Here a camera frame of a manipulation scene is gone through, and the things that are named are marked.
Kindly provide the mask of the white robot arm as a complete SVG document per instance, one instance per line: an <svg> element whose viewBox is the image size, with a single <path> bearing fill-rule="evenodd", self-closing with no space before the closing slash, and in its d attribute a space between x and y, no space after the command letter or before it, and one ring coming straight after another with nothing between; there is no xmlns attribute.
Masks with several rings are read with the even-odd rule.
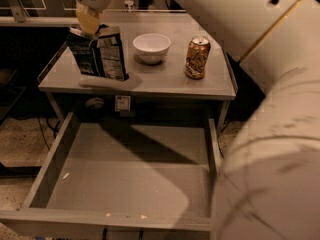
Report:
<svg viewBox="0 0 320 240"><path fill-rule="evenodd" d="M228 150L212 240L320 240L319 0L175 0L266 97Z"/></svg>

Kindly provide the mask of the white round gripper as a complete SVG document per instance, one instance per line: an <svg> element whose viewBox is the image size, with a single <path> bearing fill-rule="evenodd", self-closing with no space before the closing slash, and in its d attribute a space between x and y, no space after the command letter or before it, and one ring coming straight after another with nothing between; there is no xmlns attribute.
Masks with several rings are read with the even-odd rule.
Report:
<svg viewBox="0 0 320 240"><path fill-rule="evenodd" d="M76 0L76 16L83 32L95 35L100 26L100 18L103 10L111 0Z"/></svg>

